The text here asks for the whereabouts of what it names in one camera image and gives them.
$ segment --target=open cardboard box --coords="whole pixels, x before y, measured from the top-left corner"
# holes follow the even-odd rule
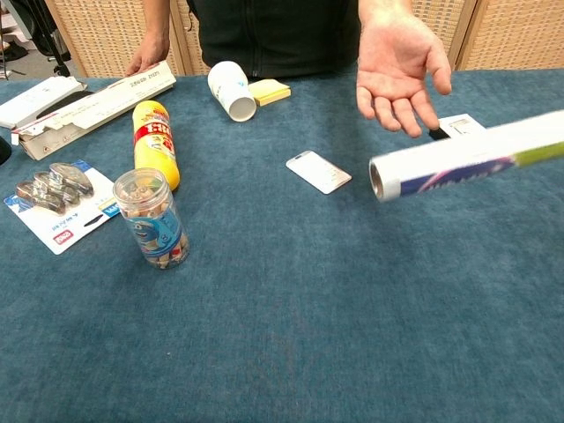
[[[49,156],[118,115],[171,88],[176,82],[167,62],[143,73],[120,79],[112,85],[11,132],[35,160]]]

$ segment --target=clear plastic jar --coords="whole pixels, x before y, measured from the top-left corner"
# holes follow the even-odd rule
[[[115,181],[114,197],[152,266],[170,269],[188,256],[189,238],[162,172],[149,167],[130,170]]]

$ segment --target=yellow can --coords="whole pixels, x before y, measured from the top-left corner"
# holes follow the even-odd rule
[[[167,110],[157,101],[141,101],[133,110],[133,131],[135,169],[158,169],[165,175],[170,189],[176,189],[180,172]]]

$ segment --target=white paper cup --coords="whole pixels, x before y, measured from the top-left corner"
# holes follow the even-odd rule
[[[256,112],[247,76],[235,62],[219,62],[208,74],[208,86],[227,114],[236,122],[245,122]]]

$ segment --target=hand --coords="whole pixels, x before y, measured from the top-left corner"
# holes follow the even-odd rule
[[[356,93],[359,111],[378,119],[386,130],[421,135],[415,113],[429,129],[439,120],[425,85],[427,71],[434,88],[449,94],[450,65],[441,40],[409,12],[374,14],[360,35]]]
[[[125,71],[126,76],[145,71],[154,64],[165,60],[168,55],[170,40],[168,37],[159,37],[147,33],[143,42],[133,55],[131,63]]]

